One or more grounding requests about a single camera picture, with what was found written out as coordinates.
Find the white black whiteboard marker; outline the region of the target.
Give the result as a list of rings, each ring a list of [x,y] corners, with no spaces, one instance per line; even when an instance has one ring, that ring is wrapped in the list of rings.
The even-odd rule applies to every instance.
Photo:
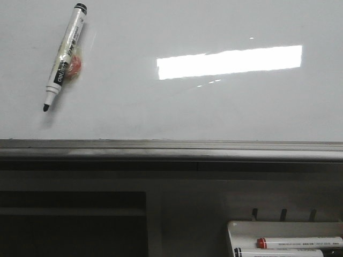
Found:
[[[56,60],[46,85],[46,98],[43,104],[43,111],[47,112],[55,97],[60,93],[69,66],[72,63],[74,49],[77,46],[85,18],[87,7],[83,3],[77,3],[74,8],[65,31],[64,37],[57,52]]]

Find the white whiteboard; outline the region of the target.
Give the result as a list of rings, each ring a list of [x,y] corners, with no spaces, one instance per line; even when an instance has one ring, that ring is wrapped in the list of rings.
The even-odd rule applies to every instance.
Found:
[[[342,1],[1,1],[1,158],[342,161]]]

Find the red magnet taped to marker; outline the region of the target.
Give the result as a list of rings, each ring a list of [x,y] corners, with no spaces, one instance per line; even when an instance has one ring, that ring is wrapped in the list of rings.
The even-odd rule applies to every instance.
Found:
[[[79,55],[74,55],[68,71],[66,73],[66,78],[71,80],[79,75],[81,71],[81,57]]]

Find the grey marker tray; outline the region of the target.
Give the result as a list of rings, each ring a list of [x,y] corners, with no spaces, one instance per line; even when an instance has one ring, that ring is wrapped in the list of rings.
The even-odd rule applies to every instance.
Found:
[[[267,222],[230,221],[227,224],[229,256],[234,249],[256,248],[262,237],[334,237],[342,236],[342,222]]]

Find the black capped marker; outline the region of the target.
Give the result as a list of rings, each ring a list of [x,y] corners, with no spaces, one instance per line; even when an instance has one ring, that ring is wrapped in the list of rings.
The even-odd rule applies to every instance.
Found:
[[[314,249],[257,249],[257,248],[235,248],[235,256],[239,257],[321,257],[324,253]]]

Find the red capped marker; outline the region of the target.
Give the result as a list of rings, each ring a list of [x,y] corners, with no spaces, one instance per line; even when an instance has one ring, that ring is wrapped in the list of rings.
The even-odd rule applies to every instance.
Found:
[[[342,236],[337,237],[297,237],[297,238],[278,238],[267,237],[259,238],[256,246],[261,249],[272,248],[293,248],[293,249],[326,249],[342,248]]]

